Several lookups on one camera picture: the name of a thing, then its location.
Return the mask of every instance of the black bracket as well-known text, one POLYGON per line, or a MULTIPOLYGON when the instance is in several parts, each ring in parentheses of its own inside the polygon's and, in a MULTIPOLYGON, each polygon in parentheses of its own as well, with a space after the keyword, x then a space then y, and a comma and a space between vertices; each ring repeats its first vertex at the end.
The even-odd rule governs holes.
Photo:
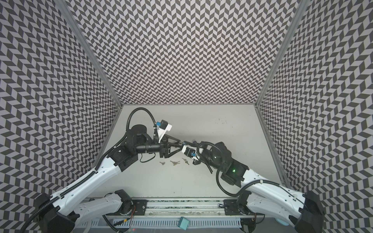
POLYGON ((255 218, 241 218, 241 231, 245 233, 251 233, 255 230, 255 227, 255 218))
POLYGON ((170 135, 167 135, 165 134, 161 140, 161 144, 164 145, 164 148, 161 149, 161 151, 159 152, 159 156, 161 158, 169 158, 171 156, 173 156, 174 154, 176 154, 177 152, 180 152, 182 150, 182 145, 180 145, 180 139, 177 139, 177 138, 174 138, 170 135), (176 148, 179 148, 177 150, 174 150, 171 152, 171 147, 176 147, 176 148))
POLYGON ((136 216, 144 216, 146 211, 146 204, 148 203, 147 200, 132 200, 133 204, 135 205, 135 212, 134 215, 136 216))
POLYGON ((232 215, 243 215, 238 209, 238 204, 236 199, 225 199, 224 203, 224 212, 226 216, 232 215))

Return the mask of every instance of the red wire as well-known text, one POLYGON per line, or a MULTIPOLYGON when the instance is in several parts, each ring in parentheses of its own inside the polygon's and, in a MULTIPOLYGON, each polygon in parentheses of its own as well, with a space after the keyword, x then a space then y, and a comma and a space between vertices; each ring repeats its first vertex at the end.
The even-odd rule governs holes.
POLYGON ((131 223, 132 223, 132 216, 133 216, 135 210, 136 210, 136 206, 135 206, 134 210, 132 211, 132 214, 131 214, 131 220, 129 221, 129 227, 130 227, 130 228, 131 228, 131 223))

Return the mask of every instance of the cable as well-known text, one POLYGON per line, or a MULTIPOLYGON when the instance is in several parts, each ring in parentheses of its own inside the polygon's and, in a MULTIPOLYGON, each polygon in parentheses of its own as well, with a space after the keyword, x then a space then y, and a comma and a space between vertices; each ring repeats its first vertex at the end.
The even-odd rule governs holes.
POLYGON ((117 228, 115 228, 115 227, 112 225, 112 223, 109 221, 109 219, 107 219, 107 217, 106 217, 105 215, 102 215, 102 217, 104 218, 105 222, 109 225, 109 227, 110 227, 111 229, 113 229, 115 232, 117 232, 117 233, 124 233, 124 232, 118 230, 117 228))
POLYGON ((263 215, 263 218, 262 218, 262 220, 260 220, 260 222, 255 222, 255 224, 259 224, 259 223, 262 223, 263 221, 264 221, 264 219, 265 219, 265 217, 266 217, 266 215, 265 214, 262 214, 263 215))
POLYGON ((73 189, 77 188, 79 185, 83 184, 86 180, 88 180, 91 176, 96 174, 95 171, 91 172, 88 176, 86 176, 84 179, 73 185, 71 188, 68 188, 66 191, 62 192, 59 196, 54 197, 52 200, 48 201, 45 205, 40 207, 34 214, 32 214, 27 221, 23 224, 21 227, 20 233, 24 233, 26 231, 26 228, 30 225, 30 223, 36 218, 42 211, 44 211, 49 205, 57 201, 58 199, 65 196, 66 193, 71 192, 73 189))
POLYGON ((154 159, 154 158, 156 157, 156 154, 155 154, 155 153, 153 153, 153 154, 154 154, 153 158, 148 159, 147 161, 141 161, 141 159, 142 159, 142 154, 141 154, 140 162, 141 162, 141 163, 146 163, 146 162, 149 162, 150 160, 154 159))
POLYGON ((133 211, 132 214, 131 214, 131 220, 130 220, 130 222, 129 222, 129 227, 130 227, 130 228, 131 228, 131 223, 132 223, 132 216, 134 215, 135 211, 136 211, 136 206, 135 206, 135 208, 134 208, 134 211, 133 211))
POLYGON ((118 226, 118 225, 121 225, 122 223, 125 223, 125 222, 127 222, 128 220, 130 220, 130 218, 126 218, 126 219, 123 219, 122 221, 119 221, 119 222, 117 222, 117 223, 114 223, 113 224, 113 226, 118 226))
POLYGON ((219 151, 220 153, 220 157, 223 157, 223 152, 222 150, 220 150, 219 147, 217 147, 214 143, 211 143, 211 142, 201 142, 197 145, 197 148, 196 148, 196 151, 197 151, 197 155, 202 158, 204 160, 204 163, 206 164, 207 168, 209 169, 210 173, 212 174, 212 169, 209 165, 209 162, 207 160, 206 157, 204 157, 201 153, 200 153, 200 148, 202 145, 208 145, 208 146, 211 146, 211 147, 214 147, 215 149, 217 149, 217 151, 219 151))
MULTIPOLYGON (((241 193, 243 193, 248 187, 252 186, 252 185, 255 185, 255 184, 258 184, 258 183, 261 183, 261 180, 254 180, 254 181, 251 181, 247 184, 245 184, 237 193, 230 193, 228 191, 226 191, 221 185, 220 185, 220 182, 219 182, 219 172, 220 170, 222 169, 222 166, 220 166, 218 168, 218 170, 216 171, 216 183, 217 185, 219 186, 219 188, 228 196, 233 196, 233 197, 238 197, 239 195, 241 195, 241 193)), ((273 181, 270 181, 270 180, 262 180, 263 183, 266 183, 266 184, 270 184, 270 185, 275 185, 275 186, 280 186, 280 184, 276 183, 276 182, 273 182, 273 181)))
POLYGON ((153 121, 153 125, 154 125, 154 137, 153 137, 153 138, 154 138, 155 143, 158 143, 159 138, 158 138, 158 133, 157 133, 157 123, 156 123, 156 120, 154 119, 154 117, 153 117, 153 115, 150 113, 150 111, 147 110, 146 108, 143 108, 143 107, 135 108, 135 109, 134 109, 134 110, 129 114, 129 116, 128 116, 128 120, 127 120, 127 125, 126 125, 126 132, 129 130, 129 123, 130 123, 130 121, 131 121, 132 116, 133 116, 133 115, 135 114, 135 112, 137 112, 138 110, 144 110, 144 111, 146 111, 146 112, 149 114, 151 120, 153 121))
MULTIPOLYGON (((286 191, 286 189, 284 189, 283 187, 280 186, 280 188, 282 188, 285 192, 287 192, 290 196, 294 197, 291 193, 289 193, 288 191, 286 191)), ((298 198, 296 198, 296 200, 298 200, 300 203, 303 204, 304 207, 306 207, 306 209, 310 212, 310 210, 308 209, 308 207, 302 202, 300 201, 298 198)))

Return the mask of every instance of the patterned backdrop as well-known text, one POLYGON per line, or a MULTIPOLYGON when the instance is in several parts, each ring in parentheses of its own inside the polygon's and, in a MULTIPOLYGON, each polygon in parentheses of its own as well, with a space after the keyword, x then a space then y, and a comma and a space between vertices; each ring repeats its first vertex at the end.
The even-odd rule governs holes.
POLYGON ((0 11, 0 231, 14 232, 90 168, 117 107, 50 0, 0 11))
POLYGON ((291 185, 327 232, 373 232, 373 2, 315 0, 261 105, 291 185))
POLYGON ((254 103, 297 0, 68 0, 119 98, 254 103))

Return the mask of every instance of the white table surface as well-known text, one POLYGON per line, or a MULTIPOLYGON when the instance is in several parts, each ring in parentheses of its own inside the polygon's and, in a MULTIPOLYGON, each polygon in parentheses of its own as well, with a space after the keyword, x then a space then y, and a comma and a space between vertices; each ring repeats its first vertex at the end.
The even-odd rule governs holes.
MULTIPOLYGON (((140 106, 124 106, 106 149, 111 148, 125 133, 130 112, 140 106)), ((168 135, 181 141, 224 142, 232 157, 269 180, 280 183, 275 164, 270 154, 256 111, 253 105, 152 105, 147 108, 156 121, 162 119, 172 125, 168 135)), ((130 128, 143 124, 148 134, 153 135, 153 124, 145 111, 138 111, 131 120, 130 128)), ((153 154, 143 154, 147 160, 153 154)), ((156 157, 147 162, 136 161, 120 175, 111 178, 96 189, 90 197, 103 197, 109 192, 124 189, 132 197, 226 197, 217 186, 216 169, 210 174, 205 164, 193 165, 192 159, 181 152, 170 158, 156 157), (173 165, 170 161, 180 161, 173 165)), ((222 186, 236 193, 220 179, 222 186)))

